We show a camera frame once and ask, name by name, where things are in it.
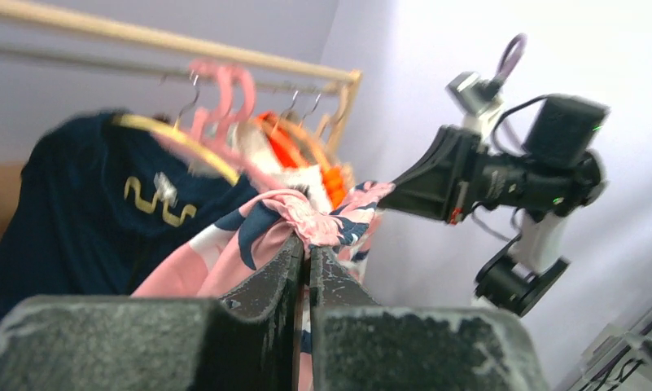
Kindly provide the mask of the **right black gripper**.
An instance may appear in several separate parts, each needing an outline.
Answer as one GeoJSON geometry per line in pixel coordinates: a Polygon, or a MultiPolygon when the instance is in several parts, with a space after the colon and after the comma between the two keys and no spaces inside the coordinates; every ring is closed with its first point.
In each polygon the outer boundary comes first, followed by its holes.
{"type": "Polygon", "coordinates": [[[442,126],[417,163],[392,183],[381,209],[439,222],[460,222],[475,204],[540,210],[536,162],[507,153],[491,154],[469,130],[442,126]]]}

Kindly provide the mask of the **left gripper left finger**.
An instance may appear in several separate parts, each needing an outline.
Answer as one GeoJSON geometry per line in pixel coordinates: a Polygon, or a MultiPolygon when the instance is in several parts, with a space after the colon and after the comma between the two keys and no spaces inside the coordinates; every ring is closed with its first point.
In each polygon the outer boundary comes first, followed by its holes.
{"type": "Polygon", "coordinates": [[[219,298],[33,297],[0,323],[0,390],[293,390],[302,242],[219,298]]]}

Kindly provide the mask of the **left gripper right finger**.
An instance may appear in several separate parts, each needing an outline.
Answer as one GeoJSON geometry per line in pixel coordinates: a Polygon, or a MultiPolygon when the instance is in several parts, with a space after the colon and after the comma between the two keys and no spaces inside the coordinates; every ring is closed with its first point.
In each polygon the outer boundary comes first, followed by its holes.
{"type": "Polygon", "coordinates": [[[311,252],[318,390],[546,390],[519,319],[481,307],[380,305],[328,248],[311,252]]]}

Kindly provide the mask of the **pink patterned shorts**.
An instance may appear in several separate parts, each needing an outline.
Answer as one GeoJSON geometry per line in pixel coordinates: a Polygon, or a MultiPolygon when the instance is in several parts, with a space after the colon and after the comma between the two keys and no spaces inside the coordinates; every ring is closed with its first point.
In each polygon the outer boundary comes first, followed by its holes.
{"type": "Polygon", "coordinates": [[[277,255],[291,234],[306,250],[324,247],[360,282],[378,228],[379,201],[391,183],[363,182],[331,212],[320,212],[295,190],[262,193],[175,249],[134,291],[135,297],[219,297],[277,255]]]}

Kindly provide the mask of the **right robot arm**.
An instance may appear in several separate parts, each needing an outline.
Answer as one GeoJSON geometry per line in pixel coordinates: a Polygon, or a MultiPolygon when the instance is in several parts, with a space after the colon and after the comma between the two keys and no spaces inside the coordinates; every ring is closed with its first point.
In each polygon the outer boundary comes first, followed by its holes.
{"type": "Polygon", "coordinates": [[[523,154],[491,153],[503,108],[466,115],[441,126],[422,158],[394,182],[379,207],[449,225],[479,208],[505,206],[522,214],[516,235],[475,276],[474,305],[527,314],[567,269],[560,243],[567,218],[606,188],[605,171],[590,148],[608,114],[606,105],[574,95],[535,98],[540,110],[523,154]]]}

